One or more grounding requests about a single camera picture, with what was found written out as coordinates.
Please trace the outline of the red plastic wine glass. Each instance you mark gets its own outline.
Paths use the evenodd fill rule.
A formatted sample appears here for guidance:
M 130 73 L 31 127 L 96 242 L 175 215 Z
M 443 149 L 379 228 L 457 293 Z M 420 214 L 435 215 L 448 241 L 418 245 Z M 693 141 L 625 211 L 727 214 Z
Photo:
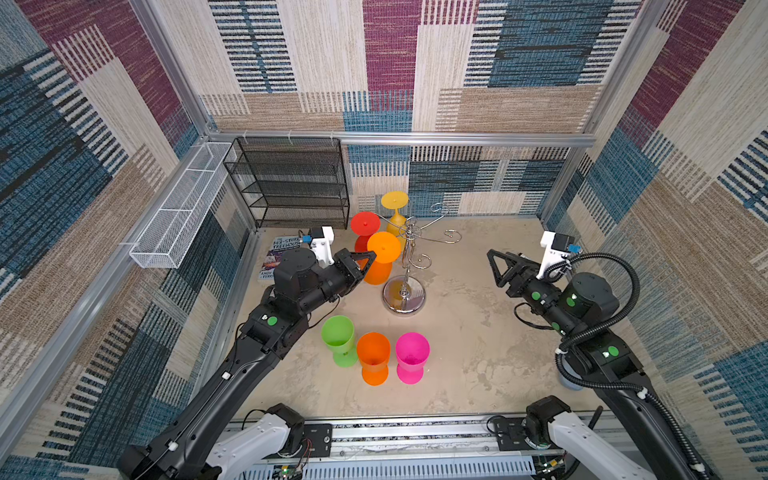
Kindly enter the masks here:
M 372 235 L 378 233 L 381 227 L 380 217 L 370 211 L 357 213 L 350 221 L 350 228 L 357 235 L 355 252 L 366 252 L 368 241 Z

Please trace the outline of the pink plastic wine glass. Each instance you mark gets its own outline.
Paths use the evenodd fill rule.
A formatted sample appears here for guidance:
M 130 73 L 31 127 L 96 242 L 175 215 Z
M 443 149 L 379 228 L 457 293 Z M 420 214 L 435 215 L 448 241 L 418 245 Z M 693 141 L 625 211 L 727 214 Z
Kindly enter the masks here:
M 416 332 L 402 335 L 396 342 L 397 376 L 407 385 L 419 383 L 429 359 L 431 346 L 425 336 Z

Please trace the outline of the orange wine glass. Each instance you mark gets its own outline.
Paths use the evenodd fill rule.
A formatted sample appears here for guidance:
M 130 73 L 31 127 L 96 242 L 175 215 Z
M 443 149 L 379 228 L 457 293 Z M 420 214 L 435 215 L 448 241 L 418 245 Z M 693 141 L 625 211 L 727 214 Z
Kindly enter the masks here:
M 367 250 L 374 252 L 376 258 L 364 281 L 371 285 L 384 284 L 390 277 L 393 263 L 401 254 L 400 242 L 388 231 L 377 232 L 369 238 Z
M 362 367 L 362 378 L 370 386 L 382 385 L 389 375 L 391 345 L 386 336 L 378 332 L 363 335 L 356 347 Z

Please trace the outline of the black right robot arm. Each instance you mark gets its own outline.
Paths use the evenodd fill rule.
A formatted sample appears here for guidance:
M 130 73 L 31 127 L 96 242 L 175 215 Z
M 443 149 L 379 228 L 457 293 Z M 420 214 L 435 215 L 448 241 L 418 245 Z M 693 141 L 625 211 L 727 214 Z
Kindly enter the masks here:
M 663 404 L 643 366 L 612 328 L 635 308 L 641 290 L 635 269 L 604 252 L 573 255 L 549 267 L 510 252 L 491 249 L 487 258 L 497 287 L 520 298 L 560 336 L 557 370 L 568 381 L 595 391 L 630 435 L 659 479 L 713 479 L 716 474 L 697 452 L 679 422 Z M 620 302 L 608 282 L 590 272 L 575 274 L 565 289 L 560 271 L 590 259 L 620 266 L 630 280 L 630 296 Z

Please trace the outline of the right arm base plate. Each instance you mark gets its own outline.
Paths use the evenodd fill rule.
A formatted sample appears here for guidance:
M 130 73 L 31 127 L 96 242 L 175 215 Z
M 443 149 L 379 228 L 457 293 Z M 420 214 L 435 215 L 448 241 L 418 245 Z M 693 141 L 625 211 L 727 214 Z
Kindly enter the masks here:
M 524 422 L 524 417 L 494 415 L 488 419 L 486 427 L 496 438 L 500 451 L 533 451 L 534 447 L 527 441 Z

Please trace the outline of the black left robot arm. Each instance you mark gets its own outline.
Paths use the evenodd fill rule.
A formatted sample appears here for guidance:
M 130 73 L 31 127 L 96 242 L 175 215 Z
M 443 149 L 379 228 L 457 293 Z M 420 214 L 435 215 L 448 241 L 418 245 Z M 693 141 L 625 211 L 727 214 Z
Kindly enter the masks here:
M 376 254 L 346 249 L 322 267 L 307 248 L 289 250 L 275 268 L 274 284 L 251 311 L 214 375 L 183 412 L 145 447 L 129 446 L 117 468 L 126 479 L 195 479 L 208 471 L 208 455 L 255 387 L 285 358 L 309 328 L 309 315 L 351 293 Z

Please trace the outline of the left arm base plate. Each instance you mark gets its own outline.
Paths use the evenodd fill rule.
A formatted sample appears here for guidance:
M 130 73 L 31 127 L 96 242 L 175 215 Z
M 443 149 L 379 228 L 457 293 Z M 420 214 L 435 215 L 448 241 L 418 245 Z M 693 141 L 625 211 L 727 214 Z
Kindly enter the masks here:
M 308 423 L 304 426 L 300 455 L 309 458 L 328 458 L 331 455 L 333 425 Z

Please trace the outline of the green plastic wine glass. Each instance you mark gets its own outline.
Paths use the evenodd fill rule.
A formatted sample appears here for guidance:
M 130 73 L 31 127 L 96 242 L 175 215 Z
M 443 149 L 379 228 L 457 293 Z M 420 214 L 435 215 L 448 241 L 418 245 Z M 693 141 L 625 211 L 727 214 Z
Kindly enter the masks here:
M 337 366 L 349 368 L 358 361 L 355 326 L 350 318 L 336 315 L 326 320 L 321 329 L 321 338 L 333 353 Z

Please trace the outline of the orange wine glass front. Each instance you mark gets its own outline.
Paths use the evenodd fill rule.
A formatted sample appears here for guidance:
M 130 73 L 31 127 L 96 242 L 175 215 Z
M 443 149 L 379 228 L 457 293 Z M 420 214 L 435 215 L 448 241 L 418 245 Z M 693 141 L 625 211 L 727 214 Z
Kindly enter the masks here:
M 400 242 L 388 231 L 377 232 L 369 238 L 367 250 L 374 252 L 376 258 L 364 281 L 371 285 L 384 284 L 390 277 L 393 263 L 401 254 Z

